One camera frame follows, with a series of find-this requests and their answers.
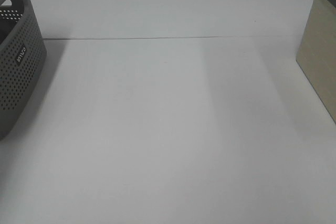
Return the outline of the grey perforated plastic basket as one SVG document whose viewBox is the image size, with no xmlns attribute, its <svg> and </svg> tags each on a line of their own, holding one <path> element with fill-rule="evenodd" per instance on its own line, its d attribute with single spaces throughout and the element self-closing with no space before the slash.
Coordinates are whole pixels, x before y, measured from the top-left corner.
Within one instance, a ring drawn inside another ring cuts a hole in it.
<svg viewBox="0 0 336 224">
<path fill-rule="evenodd" d="M 47 56 L 31 1 L 10 2 L 1 7 L 1 138 L 18 121 Z"/>
</svg>

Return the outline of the beige bin with grey rim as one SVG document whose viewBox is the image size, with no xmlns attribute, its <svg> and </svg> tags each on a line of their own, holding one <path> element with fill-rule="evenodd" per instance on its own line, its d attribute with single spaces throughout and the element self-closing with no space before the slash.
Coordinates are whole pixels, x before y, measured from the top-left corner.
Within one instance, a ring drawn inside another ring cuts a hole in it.
<svg viewBox="0 0 336 224">
<path fill-rule="evenodd" d="M 296 62 L 335 121 L 335 0 L 313 0 Z"/>
</svg>

